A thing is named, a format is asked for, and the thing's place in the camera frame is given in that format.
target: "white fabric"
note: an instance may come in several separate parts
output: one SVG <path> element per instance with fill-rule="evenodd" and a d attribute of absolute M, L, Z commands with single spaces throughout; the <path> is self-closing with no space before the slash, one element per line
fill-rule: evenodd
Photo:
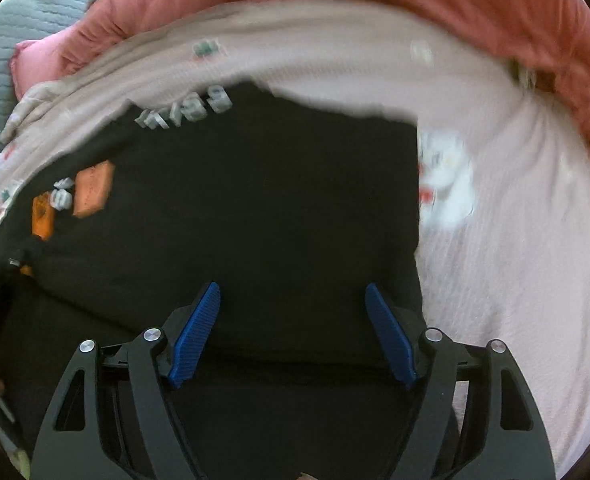
<path fill-rule="evenodd" d="M 222 48 L 196 57 L 204 38 Z M 321 107 L 418 118 L 424 199 L 438 205 L 422 213 L 416 256 L 427 321 L 454 340 L 508 344 L 564 474 L 590 443 L 588 151 L 556 102 L 410 14 L 332 0 L 233 5 L 124 42 L 18 105 L 0 217 L 16 186 L 127 100 L 155 108 L 248 77 Z"/>

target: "blue gripper pad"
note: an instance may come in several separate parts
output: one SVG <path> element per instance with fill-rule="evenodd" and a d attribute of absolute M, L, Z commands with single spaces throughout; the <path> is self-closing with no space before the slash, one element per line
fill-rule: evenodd
<path fill-rule="evenodd" d="M 212 282 L 175 343 L 168 374 L 173 388 L 178 389 L 195 374 L 201 352 L 217 319 L 220 301 L 219 285 Z"/>
<path fill-rule="evenodd" d="M 377 285 L 366 287 L 364 298 L 368 318 L 373 324 L 379 343 L 395 379 L 412 388 L 418 379 L 412 356 L 412 345 L 399 325 L 390 307 L 386 304 Z"/>

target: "orange patch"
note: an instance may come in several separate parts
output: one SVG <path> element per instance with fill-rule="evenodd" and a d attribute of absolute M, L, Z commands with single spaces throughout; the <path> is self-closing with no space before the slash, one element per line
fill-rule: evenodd
<path fill-rule="evenodd" d="M 48 240 L 55 229 L 55 209 L 50 205 L 50 193 L 32 199 L 32 233 Z"/>
<path fill-rule="evenodd" d="M 114 170 L 115 165 L 110 160 L 104 160 L 97 166 L 77 173 L 73 215 L 85 218 L 104 208 L 112 187 Z"/>

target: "orange label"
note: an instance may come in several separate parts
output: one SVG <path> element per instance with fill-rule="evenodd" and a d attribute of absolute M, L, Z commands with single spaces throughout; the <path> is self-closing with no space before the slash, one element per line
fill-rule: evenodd
<path fill-rule="evenodd" d="M 97 166 L 77 173 L 73 211 L 76 217 L 85 218 L 104 208 L 112 187 L 114 170 L 114 164 L 110 160 L 104 160 Z"/>
<path fill-rule="evenodd" d="M 50 193 L 32 199 L 32 233 L 48 240 L 55 228 L 55 209 L 50 205 Z"/>

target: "black fabric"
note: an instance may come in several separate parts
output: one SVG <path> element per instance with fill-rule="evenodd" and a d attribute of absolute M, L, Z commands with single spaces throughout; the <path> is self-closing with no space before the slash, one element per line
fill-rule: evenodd
<path fill-rule="evenodd" d="M 209 479 L 376 478 L 421 398 L 393 380 L 363 305 L 375 281 L 421 314 L 415 129 L 227 92 L 230 110 L 168 130 L 132 107 L 15 198 L 0 260 L 30 235 L 33 197 L 115 165 L 106 207 L 57 212 L 35 279 L 0 298 L 8 401 L 31 450 L 80 341 L 129 341 L 215 280 L 219 319 L 171 395 Z"/>
<path fill-rule="evenodd" d="M 292 362 L 384 365 L 363 306 L 369 282 L 421 314 L 414 262 L 414 126 L 352 118 L 276 98 L 252 84 L 233 107 L 169 130 L 140 110 L 50 165 L 19 193 L 0 251 L 30 233 L 32 198 L 110 159 L 104 210 L 57 214 L 33 262 L 51 295 L 139 332 L 222 288 L 209 344 Z"/>

